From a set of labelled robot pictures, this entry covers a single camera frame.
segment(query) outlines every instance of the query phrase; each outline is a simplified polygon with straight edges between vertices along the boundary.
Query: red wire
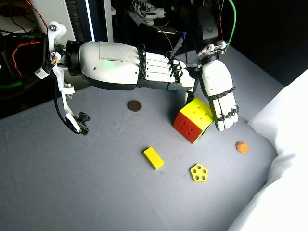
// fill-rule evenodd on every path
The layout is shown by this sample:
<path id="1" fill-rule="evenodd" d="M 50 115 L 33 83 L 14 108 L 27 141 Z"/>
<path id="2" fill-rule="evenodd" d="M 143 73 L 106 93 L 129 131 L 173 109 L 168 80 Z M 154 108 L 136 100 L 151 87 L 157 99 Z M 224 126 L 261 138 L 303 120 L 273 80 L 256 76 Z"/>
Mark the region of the red wire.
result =
<path id="1" fill-rule="evenodd" d="M 47 32 L 48 32 L 48 26 L 47 26 L 47 23 L 46 21 L 43 19 L 42 15 L 39 13 L 39 11 L 32 5 L 32 3 L 30 3 L 28 0 L 25 0 L 34 10 L 35 12 L 39 15 L 39 17 L 41 18 L 41 20 L 43 21 L 46 29 L 47 29 Z"/>
<path id="2" fill-rule="evenodd" d="M 220 18 L 219 18 L 219 23 L 220 23 L 221 39 L 223 40 L 221 16 L 220 16 Z"/>
<path id="3" fill-rule="evenodd" d="M 24 45 L 30 45 L 30 44 L 41 44 L 41 42 L 28 42 L 28 43 L 20 43 L 17 45 L 16 49 L 13 51 L 12 53 L 12 59 L 13 59 L 13 64 L 14 64 L 14 68 L 15 70 L 18 72 L 19 74 L 19 77 L 22 78 L 23 75 L 21 74 L 21 72 L 18 70 L 18 67 L 17 67 L 17 62 L 15 60 L 15 54 L 16 52 L 18 51 L 18 48 L 24 46 Z"/>

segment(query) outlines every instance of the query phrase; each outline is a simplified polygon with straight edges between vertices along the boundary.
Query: white sheet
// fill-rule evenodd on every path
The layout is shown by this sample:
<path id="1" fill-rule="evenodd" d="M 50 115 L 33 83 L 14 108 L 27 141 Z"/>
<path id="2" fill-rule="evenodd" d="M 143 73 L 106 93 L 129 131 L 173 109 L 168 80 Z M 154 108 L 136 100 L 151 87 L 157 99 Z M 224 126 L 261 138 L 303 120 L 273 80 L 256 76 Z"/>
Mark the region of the white sheet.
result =
<path id="1" fill-rule="evenodd" d="M 228 231 L 308 231 L 308 70 L 248 124 L 277 150 L 265 186 Z"/>

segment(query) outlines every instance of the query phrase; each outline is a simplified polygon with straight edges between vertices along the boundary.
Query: red cube face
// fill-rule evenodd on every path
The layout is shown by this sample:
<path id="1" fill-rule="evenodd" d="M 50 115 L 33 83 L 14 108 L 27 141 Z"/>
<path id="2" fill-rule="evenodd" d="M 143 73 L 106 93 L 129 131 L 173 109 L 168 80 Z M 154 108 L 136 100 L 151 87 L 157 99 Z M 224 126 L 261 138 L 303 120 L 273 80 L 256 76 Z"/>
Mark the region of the red cube face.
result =
<path id="1" fill-rule="evenodd" d="M 198 128 L 181 112 L 178 113 L 178 116 L 173 123 L 173 127 L 190 143 L 194 143 L 202 132 L 200 128 Z"/>

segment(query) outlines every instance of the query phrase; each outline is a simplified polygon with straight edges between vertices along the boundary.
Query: rubik's cube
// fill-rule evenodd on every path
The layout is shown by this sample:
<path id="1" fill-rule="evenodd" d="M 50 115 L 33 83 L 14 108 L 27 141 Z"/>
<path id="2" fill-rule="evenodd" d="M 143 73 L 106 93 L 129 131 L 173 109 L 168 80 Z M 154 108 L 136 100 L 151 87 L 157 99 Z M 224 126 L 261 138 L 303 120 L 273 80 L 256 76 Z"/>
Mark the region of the rubik's cube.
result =
<path id="1" fill-rule="evenodd" d="M 210 107 L 199 98 L 195 98 L 180 110 L 173 127 L 190 143 L 194 143 L 213 121 Z"/>

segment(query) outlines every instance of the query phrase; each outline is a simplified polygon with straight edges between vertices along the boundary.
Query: orange round toy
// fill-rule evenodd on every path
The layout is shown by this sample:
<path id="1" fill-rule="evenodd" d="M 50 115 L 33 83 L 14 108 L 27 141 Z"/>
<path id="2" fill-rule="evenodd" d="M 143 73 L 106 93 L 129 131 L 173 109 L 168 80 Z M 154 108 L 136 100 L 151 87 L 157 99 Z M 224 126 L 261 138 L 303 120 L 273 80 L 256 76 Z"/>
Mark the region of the orange round toy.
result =
<path id="1" fill-rule="evenodd" d="M 244 142 L 237 142 L 236 149 L 242 154 L 245 154 L 249 151 L 249 147 L 247 143 L 244 143 Z"/>

